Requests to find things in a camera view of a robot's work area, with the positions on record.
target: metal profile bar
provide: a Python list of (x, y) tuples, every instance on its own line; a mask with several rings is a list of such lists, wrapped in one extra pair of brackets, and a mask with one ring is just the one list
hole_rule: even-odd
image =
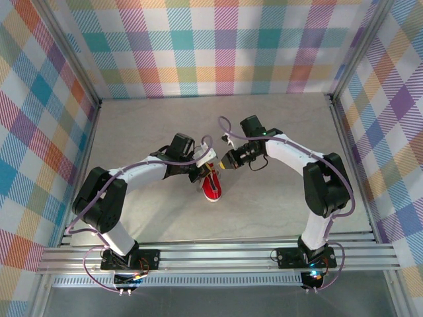
[(46, 310), (48, 295), (52, 288), (52, 275), (43, 275), (36, 287), (33, 287), (32, 297), (34, 300), (30, 301), (26, 308), (25, 316), (39, 317), (44, 315)]
[(417, 310), (405, 286), (401, 271), (386, 271), (385, 278), (398, 316), (417, 316)]
[[(381, 235), (376, 226), (376, 221), (370, 212), (368, 199), (364, 192), (362, 183), (360, 182), (358, 167), (352, 155), (351, 147), (349, 146), (345, 129), (340, 125), (340, 122), (342, 120), (341, 120), (338, 108), (336, 107), (335, 104), (332, 103), (329, 96), (326, 96), (326, 98), (328, 99), (328, 103), (330, 105), (330, 112), (332, 114), (332, 118), (334, 120), (335, 127), (336, 127), (336, 132), (338, 133), (342, 148), (344, 149), (344, 153), (346, 154), (348, 164), (350, 165), (352, 172), (354, 173), (354, 177), (358, 180), (358, 188), (360, 190), (362, 197), (364, 198), (363, 199), (364, 206), (367, 211), (367, 215), (369, 217), (370, 226), (373, 229), (374, 237), (377, 242), (382, 242)], [(395, 306), (395, 311), (397, 312), (398, 316), (404, 316), (404, 317), (417, 316), (417, 311), (414, 306), (414, 303), (412, 302), (411, 296), (409, 295), (408, 290), (405, 287), (405, 281), (404, 281), (402, 272), (400, 270), (396, 270), (396, 271), (385, 270), (384, 274), (387, 281), (389, 292), (391, 294), (392, 301)]]
[(326, 96), (326, 98), (327, 98), (328, 103), (329, 103), (330, 113), (332, 114), (332, 119), (333, 119), (333, 122), (335, 124), (335, 129), (336, 129), (336, 132), (338, 134), (342, 149), (344, 150), (348, 165), (350, 166), (351, 172), (354, 174), (354, 178), (357, 180), (358, 189), (360, 191), (361, 197), (363, 198), (362, 201), (364, 203), (364, 208), (366, 210), (367, 217), (368, 217), (369, 222), (370, 222), (370, 227), (373, 230), (373, 235), (374, 235), (376, 241), (380, 243), (380, 242), (382, 242), (382, 238), (381, 238), (381, 235), (380, 235), (380, 233), (377, 229), (376, 221), (375, 221), (373, 215), (371, 214), (369, 199), (368, 199), (367, 195), (365, 194), (363, 184), (360, 180), (360, 175), (358, 173), (358, 166), (357, 166), (356, 161), (354, 160), (354, 156), (353, 156), (352, 151), (351, 151), (351, 144), (348, 141), (344, 127), (341, 126), (342, 119), (340, 117), (338, 108), (336, 107), (335, 103), (332, 103), (329, 96)]
[[(98, 274), (96, 279), (113, 287), (113, 275)], [(148, 275), (137, 287), (246, 287), (246, 286), (301, 286), (301, 274), (236, 273), (236, 274), (172, 274)], [(87, 275), (56, 275), (52, 287), (97, 287)]]
[[(333, 241), (343, 242), (343, 241), (350, 241), (351, 239), (359, 240), (359, 241), (368, 241), (374, 242), (375, 237), (372, 232), (342, 232), (342, 233), (334, 233), (330, 235), (330, 239)], [(203, 239), (203, 240), (176, 240), (172, 242), (145, 242), (143, 245), (148, 245), (149, 248), (160, 248), (160, 249), (169, 249), (174, 248), (175, 242), (178, 243), (179, 247), (182, 248), (183, 244), (192, 244), (197, 243), (200, 244), (199, 248), (205, 248), (208, 244), (216, 244), (216, 243), (226, 243), (226, 242), (239, 242), (239, 243), (246, 243), (246, 242), (271, 242), (271, 241), (278, 241), (283, 243), (292, 243), (292, 245), (297, 245), (298, 236), (289, 236), (289, 237), (281, 237), (281, 236), (274, 236), (274, 237), (266, 237), (266, 238), (219, 238), (219, 239)], [(71, 245), (71, 236), (64, 235), (62, 240), (62, 246), (70, 246)]]
[[(80, 169), (79, 173), (77, 174), (75, 186), (73, 188), (73, 192), (72, 192), (72, 196), (71, 196), (72, 201), (75, 198), (75, 196), (77, 195), (77, 191), (82, 186), (85, 174), (86, 174), (87, 169), (88, 169), (88, 161), (90, 159), (91, 150), (93, 149), (95, 131), (96, 131), (97, 123), (98, 123), (98, 118), (100, 117), (100, 109), (101, 109), (101, 106), (96, 107), (95, 110), (94, 110), (93, 126), (91, 127), (90, 135), (88, 137), (87, 146), (85, 147), (85, 150), (83, 152), (81, 169)], [(60, 229), (59, 229), (60, 233), (58, 235), (58, 239), (56, 240), (56, 244), (55, 244), (56, 246), (59, 246), (61, 244), (61, 240), (64, 237), (65, 228), (69, 224), (69, 222), (70, 222), (69, 220), (73, 218), (72, 215), (73, 214), (71, 212), (71, 204), (69, 204), (66, 207), (65, 215), (63, 217), (64, 219), (63, 219), (63, 221), (61, 222), (61, 225), (60, 225)]]
[(87, 72), (81, 65), (81, 62), (73, 50), (72, 45), (69, 43), (66, 34), (63, 32), (60, 24), (56, 20), (50, 6), (46, 3), (45, 0), (33, 0), (32, 3), (34, 4), (44, 23), (46, 23), (46, 26), (52, 34), (54, 41), (65, 56), (72, 70), (75, 72), (75, 75), (81, 83), (82, 87), (88, 92), (91, 101), (94, 102), (97, 106), (100, 106), (101, 98), (97, 94), (91, 80), (89, 79), (89, 76), (87, 75)]
[(346, 86), (350, 82), (352, 75), (357, 69), (358, 64), (362, 60), (363, 56), (369, 49), (373, 39), (375, 38), (377, 31), (380, 29), (382, 22), (385, 20), (395, 0), (382, 0), (379, 2), (375, 13), (373, 14), (369, 25), (365, 29), (360, 42), (352, 56), (351, 60), (347, 64), (345, 71), (341, 75), (337, 86), (333, 92), (334, 100), (338, 100), (341, 94), (344, 92)]
[[(360, 240), (365, 234), (349, 234), (345, 247), (345, 270), (399, 269), (395, 251), (390, 244), (376, 244), (371, 240)], [(304, 271), (301, 269), (279, 269), (270, 259), (275, 248), (295, 247), (292, 240), (272, 240), (256, 242), (205, 242), (191, 243), (169, 242), (166, 244), (143, 244), (142, 248), (161, 250), (161, 265), (155, 273), (275, 273), (281, 271)], [(48, 248), (40, 262), (38, 273), (41, 274), (81, 274), (82, 258), (89, 250), (86, 247)], [(341, 250), (334, 248), (340, 258)], [(87, 257), (87, 267), (93, 273), (100, 271), (101, 256), (94, 251)]]

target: shoe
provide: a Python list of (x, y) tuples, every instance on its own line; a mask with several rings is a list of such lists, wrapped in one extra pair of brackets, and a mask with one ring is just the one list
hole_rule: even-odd
[(222, 189), (219, 182), (219, 173), (213, 167), (213, 163), (209, 163), (210, 173), (204, 178), (203, 193), (208, 201), (215, 203), (222, 196)]

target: purple cable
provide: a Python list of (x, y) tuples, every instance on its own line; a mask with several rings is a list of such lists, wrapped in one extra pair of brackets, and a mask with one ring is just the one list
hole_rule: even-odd
[[(223, 124), (222, 124), (222, 120), (224, 120), (224, 121), (226, 121), (226, 123), (227, 123), (227, 125), (229, 126), (228, 128), (225, 128), (224, 126), (223, 126)], [(298, 144), (296, 144), (296, 143), (294, 143), (294, 142), (291, 142), (291, 141), (289, 141), (289, 140), (283, 140), (283, 139), (279, 139), (278, 137), (265, 137), (265, 136), (263, 136), (263, 137), (243, 137), (243, 136), (240, 136), (240, 135), (236, 135), (236, 134), (234, 134), (232, 131), (231, 131), (231, 128), (232, 128), (232, 124), (231, 124), (231, 122), (229, 121), (229, 119), (227, 119), (226, 117), (224, 117), (224, 116), (220, 116), (218, 119), (217, 119), (217, 121), (218, 121), (218, 123), (219, 123), (219, 126), (220, 126), (220, 128), (224, 131), (224, 132), (226, 132), (228, 135), (230, 135), (230, 136), (232, 136), (232, 137), (236, 137), (237, 139), (241, 139), (241, 140), (246, 140), (246, 141), (258, 141), (258, 140), (273, 140), (273, 141), (278, 141), (278, 142), (283, 142), (283, 143), (286, 143), (286, 144), (289, 144), (289, 145), (291, 145), (292, 147), (294, 147), (295, 149), (297, 149), (297, 150), (299, 150), (299, 151), (301, 151), (301, 152), (303, 152), (304, 154), (306, 154), (306, 155), (309, 155), (310, 157), (313, 157), (314, 159), (316, 159), (316, 160), (319, 160), (319, 161), (321, 161), (323, 164), (325, 164), (327, 167), (329, 167), (340, 179), (341, 179), (341, 182), (344, 184), (344, 186), (345, 186), (345, 188), (346, 188), (346, 190), (348, 191), (348, 195), (350, 195), (350, 199), (351, 199), (351, 209), (349, 210), (349, 212), (347, 212), (347, 213), (343, 213), (343, 214), (338, 214), (338, 215), (333, 215), (331, 218), (330, 218), (330, 221), (329, 221), (329, 224), (327, 225), (327, 227), (326, 227), (326, 231), (325, 231), (325, 233), (324, 233), (324, 238), (325, 238), (325, 240), (327, 239), (327, 237), (328, 237), (328, 235), (329, 235), (329, 231), (330, 231), (330, 228), (332, 227), (332, 225), (333, 225), (333, 219), (335, 219), (335, 218), (339, 218), (339, 217), (347, 217), (347, 216), (349, 216), (349, 215), (351, 215), (353, 212), (354, 212), (354, 210), (355, 210), (355, 208), (356, 208), (356, 200), (354, 199), (354, 193), (352, 192), (352, 188), (351, 188), (351, 186), (350, 186), (350, 184), (347, 182), (347, 180), (345, 179), (345, 177), (341, 174), (341, 172), (335, 167), (335, 166), (333, 166), (330, 162), (328, 162), (327, 160), (325, 160), (324, 158), (322, 158), (322, 157), (318, 157), (316, 154), (314, 154), (314, 153), (312, 153), (312, 152), (310, 152), (310, 151), (308, 151), (307, 149), (304, 149), (303, 147), (301, 147), (301, 146), (299, 146)]]
[(75, 223), (80, 220), (85, 213), (88, 212), (89, 209), (91, 209), (91, 207), (97, 202), (97, 200), (101, 197), (101, 195), (106, 191), (107, 187), (115, 180), (117, 179), (117, 177), (119, 177), (119, 175), (122, 175), (122, 173), (130, 170), (131, 168), (135, 168), (141, 165), (147, 165), (147, 164), (168, 164), (168, 165), (178, 165), (178, 166), (184, 166), (184, 165), (191, 165), (194, 164), (195, 162), (198, 162), (199, 160), (201, 160), (202, 158), (204, 158), (212, 149), (213, 146), (213, 139), (210, 135), (205, 135), (202, 137), (201, 139), (201, 143), (204, 143), (204, 139), (208, 138), (210, 141), (210, 144), (207, 148), (207, 150), (205, 151), (205, 153), (203, 155), (201, 155), (200, 157), (198, 157), (195, 160), (191, 160), (190, 162), (170, 162), (170, 161), (165, 161), (165, 160), (150, 160), (150, 161), (144, 161), (144, 162), (137, 162), (131, 165), (128, 165), (126, 167), (124, 167), (123, 169), (121, 169), (119, 172), (117, 172), (115, 175), (113, 175), (106, 183), (105, 185), (101, 188), (101, 190), (97, 193), (97, 195), (94, 197), (94, 199), (92, 201), (90, 201), (90, 203), (86, 206), (86, 208), (84, 208), (84, 210), (82, 210), (82, 212), (80, 212), (80, 214), (71, 222), (71, 224), (68, 226), (68, 228), (66, 229), (66, 234), (75, 234), (75, 233), (80, 233), (80, 232), (93, 232), (95, 234), (97, 234), (97, 236), (103, 241), (103, 243), (106, 245), (106, 247), (104, 246), (94, 246), (92, 247), (90, 250), (88, 250), (88, 252), (84, 255), (83, 259), (82, 259), (82, 265), (84, 268), (85, 273), (88, 275), (88, 277), (94, 282), (96, 283), (98, 286), (102, 287), (103, 289), (106, 289), (107, 291), (113, 292), (113, 293), (120, 293), (120, 291), (116, 290), (116, 289), (112, 289), (110, 287), (107, 287), (106, 285), (100, 283), (99, 281), (97, 281), (89, 272), (87, 269), (87, 265), (86, 265), (86, 260), (87, 260), (87, 256), (94, 250), (105, 250), (109, 247), (109, 244), (107, 243), (107, 241), (102, 237), (101, 234), (99, 234), (99, 232), (94, 229), (78, 229), (78, 230), (74, 230), (72, 231), (73, 226), (75, 226)]
[(130, 170), (131, 168), (135, 168), (135, 167), (139, 167), (141, 165), (148, 165), (148, 164), (167, 164), (167, 165), (177, 165), (177, 166), (184, 166), (184, 165), (191, 165), (194, 164), (195, 162), (198, 162), (199, 160), (201, 160), (202, 158), (204, 158), (212, 149), (213, 146), (213, 139), (210, 135), (205, 135), (202, 137), (201, 139), (201, 143), (204, 143), (204, 139), (208, 138), (210, 141), (210, 144), (207, 148), (207, 151), (200, 157), (198, 157), (195, 160), (191, 160), (190, 162), (170, 162), (170, 161), (165, 161), (165, 160), (150, 160), (150, 161), (144, 161), (144, 162), (137, 162), (137, 163), (133, 163), (131, 165), (128, 165), (126, 167), (124, 167), (123, 169), (119, 170), (115, 175), (113, 175), (106, 183), (105, 185), (101, 188), (101, 190), (96, 194), (96, 196), (94, 197), (94, 199), (92, 201), (90, 201), (90, 203), (84, 208), (84, 210), (82, 210), (82, 212), (80, 212), (80, 214), (71, 222), (71, 224), (66, 228), (65, 233), (66, 234), (75, 234), (75, 233), (80, 233), (80, 232), (93, 232), (95, 234), (97, 234), (97, 236), (100, 237), (100, 239), (104, 242), (104, 244), (106, 246), (108, 246), (107, 241), (105, 241), (105, 239), (103, 239), (103, 237), (101, 236), (101, 234), (99, 234), (99, 232), (92, 228), (92, 229), (78, 229), (78, 230), (74, 230), (73, 226), (75, 226), (75, 223), (77, 223), (82, 217), (84, 217), (84, 215), (88, 212), (88, 210), (90, 210), (94, 204), (98, 201), (98, 199), (101, 197), (101, 195), (107, 190), (107, 187), (115, 180), (117, 179), (117, 177), (119, 177), (120, 175), (122, 175), (124, 172)]
[(339, 270), (336, 272), (335, 277), (333, 278), (332, 281), (329, 282), (328, 285), (322, 286), (320, 287), (318, 290), (321, 291), (323, 289), (327, 289), (328, 287), (330, 287), (333, 283), (335, 283), (335, 281), (338, 279), (339, 275), (341, 274), (342, 269), (344, 268), (345, 265), (345, 249), (344, 247), (341, 245), (341, 243), (337, 243), (335, 241), (329, 241), (329, 244), (335, 244), (337, 246), (339, 246), (341, 248), (341, 252), (342, 252), (342, 260), (341, 260), (341, 264), (339, 265)]
[(118, 291), (117, 289), (112, 289), (110, 287), (107, 287), (106, 285), (100, 283), (99, 281), (97, 281), (91, 274), (90, 272), (88, 272), (87, 269), (87, 265), (85, 264), (85, 262), (87, 261), (87, 256), (94, 250), (105, 250), (107, 248), (105, 248), (104, 246), (93, 246), (90, 250), (87, 251), (87, 253), (84, 255), (83, 259), (82, 259), (82, 266), (84, 268), (85, 273), (88, 275), (88, 277), (94, 282), (96, 283), (98, 286), (102, 287), (103, 289), (106, 289), (107, 291), (113, 292), (113, 293), (118, 293), (120, 294), (120, 291)]

